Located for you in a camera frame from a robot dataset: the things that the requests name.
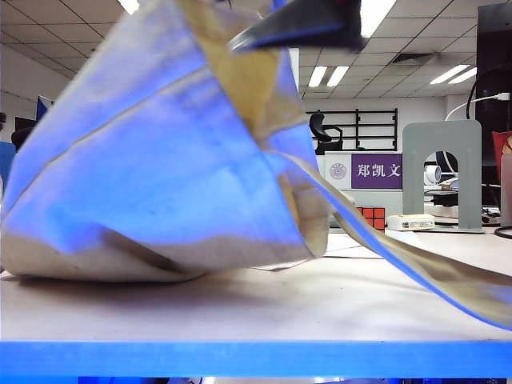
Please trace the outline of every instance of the logo emblem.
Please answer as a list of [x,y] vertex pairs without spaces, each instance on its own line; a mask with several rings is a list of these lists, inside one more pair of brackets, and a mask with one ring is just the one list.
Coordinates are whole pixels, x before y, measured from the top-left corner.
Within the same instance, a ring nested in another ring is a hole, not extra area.
[[332,178],[340,180],[346,176],[346,168],[343,164],[336,162],[335,164],[330,166],[329,173]]

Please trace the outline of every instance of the white cable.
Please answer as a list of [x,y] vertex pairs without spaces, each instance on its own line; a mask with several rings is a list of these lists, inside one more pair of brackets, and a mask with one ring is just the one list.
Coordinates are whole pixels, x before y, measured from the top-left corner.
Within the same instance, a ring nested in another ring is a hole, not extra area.
[[[501,92],[500,94],[495,94],[494,96],[487,96],[485,98],[476,98],[475,100],[471,100],[471,102],[480,102],[482,100],[499,100],[499,101],[502,101],[502,102],[506,102],[508,100],[510,100],[510,93],[508,92]],[[446,116],[445,118],[445,121],[447,121],[450,116],[452,114],[454,114],[454,112],[456,112],[457,110],[460,110],[461,108],[463,108],[464,106],[466,106],[467,103],[464,103],[464,104],[461,104],[460,106],[454,108],[451,112],[448,113],[448,115]]]
[[[485,98],[476,98],[475,100],[471,100],[471,102],[481,102],[482,100],[499,100],[501,102],[506,102],[508,100],[510,100],[510,93],[509,92],[501,92],[500,94],[495,94],[493,96],[487,96]],[[446,116],[445,118],[445,122],[448,121],[448,119],[450,118],[450,116],[452,114],[454,114],[454,112],[460,110],[461,108],[463,108],[464,106],[467,105],[467,102],[465,102],[464,104],[461,104],[460,106],[454,108],[451,112],[448,113],[448,115]],[[448,155],[445,151],[442,152],[442,155],[444,156],[445,158],[445,162],[446,164],[448,165],[448,168],[450,168],[450,170],[453,172],[453,174],[457,175],[457,172],[455,172],[454,168],[452,167],[450,161],[448,160]]]

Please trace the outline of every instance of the air vent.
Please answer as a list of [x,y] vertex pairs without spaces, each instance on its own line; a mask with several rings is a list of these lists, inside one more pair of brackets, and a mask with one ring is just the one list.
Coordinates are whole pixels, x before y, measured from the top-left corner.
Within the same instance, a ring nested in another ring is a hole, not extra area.
[[400,54],[392,61],[398,66],[422,66],[432,59],[435,54]]

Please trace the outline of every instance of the rubik's cube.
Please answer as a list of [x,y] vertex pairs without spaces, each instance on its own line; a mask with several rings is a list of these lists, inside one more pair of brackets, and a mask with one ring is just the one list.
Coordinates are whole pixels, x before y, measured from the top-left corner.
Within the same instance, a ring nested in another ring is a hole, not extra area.
[[366,222],[376,230],[384,232],[386,226],[386,209],[376,206],[358,206],[358,211],[361,212]]

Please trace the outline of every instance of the purple name sign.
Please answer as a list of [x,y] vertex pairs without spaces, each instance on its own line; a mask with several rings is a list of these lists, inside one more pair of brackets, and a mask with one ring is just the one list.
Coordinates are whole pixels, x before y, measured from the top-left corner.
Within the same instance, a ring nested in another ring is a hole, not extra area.
[[401,154],[352,154],[352,189],[402,188]]

